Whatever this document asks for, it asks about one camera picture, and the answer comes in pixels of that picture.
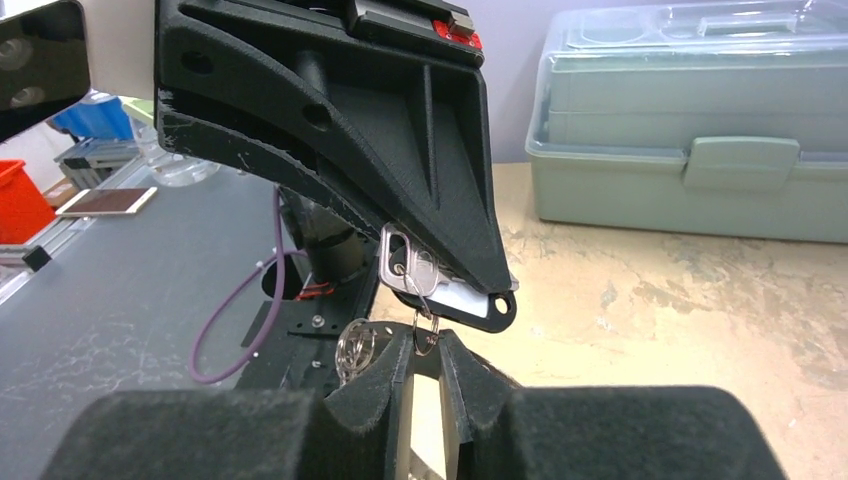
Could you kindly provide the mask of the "large keyring with keys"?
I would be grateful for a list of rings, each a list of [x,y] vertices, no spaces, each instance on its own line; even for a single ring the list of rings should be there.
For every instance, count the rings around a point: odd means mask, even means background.
[[[440,318],[429,303],[410,324],[353,320],[338,338],[331,411],[355,434],[353,457],[377,462],[365,479],[438,479],[413,449],[418,361],[434,357]]]

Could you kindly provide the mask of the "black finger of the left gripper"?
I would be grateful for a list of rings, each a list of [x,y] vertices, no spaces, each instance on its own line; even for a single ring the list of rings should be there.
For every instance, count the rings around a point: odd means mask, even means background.
[[[482,44],[446,1],[159,1],[162,146],[271,180],[485,294],[512,280]]]
[[[316,238],[307,254],[314,269],[326,271],[332,282],[344,279],[343,262],[351,249],[341,243],[359,235],[358,244],[371,241],[373,265],[380,282],[405,305],[488,333],[506,330],[517,314],[512,289],[484,294],[450,271],[435,253],[403,230],[396,221],[368,220],[367,201],[348,201],[318,171],[306,168],[299,154],[250,139],[223,126],[235,110],[214,107],[201,97],[160,90],[156,126],[163,147],[173,153],[198,156],[269,180],[286,194],[290,207],[289,232],[306,243]]]

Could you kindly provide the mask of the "translucent green plastic storage box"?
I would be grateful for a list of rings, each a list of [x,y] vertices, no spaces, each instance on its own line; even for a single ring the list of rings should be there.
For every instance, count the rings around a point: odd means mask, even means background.
[[[526,151],[548,221],[847,240],[847,5],[557,14]]]

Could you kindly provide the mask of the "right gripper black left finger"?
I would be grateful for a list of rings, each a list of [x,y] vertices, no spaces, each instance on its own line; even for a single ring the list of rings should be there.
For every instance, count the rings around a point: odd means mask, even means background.
[[[46,479],[403,479],[412,337],[330,395],[315,390],[124,391],[91,403]]]

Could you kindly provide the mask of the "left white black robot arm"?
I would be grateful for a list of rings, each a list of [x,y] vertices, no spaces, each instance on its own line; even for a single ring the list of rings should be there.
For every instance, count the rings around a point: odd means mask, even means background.
[[[447,276],[397,297],[499,333],[517,314],[495,212],[482,42],[447,1],[159,1],[156,127],[171,152],[274,182],[319,282],[385,228]]]

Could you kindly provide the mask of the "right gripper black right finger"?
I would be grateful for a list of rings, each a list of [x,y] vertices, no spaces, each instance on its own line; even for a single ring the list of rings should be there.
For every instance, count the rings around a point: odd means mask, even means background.
[[[782,479],[750,411],[712,386],[523,387],[451,331],[438,343],[459,479]]]

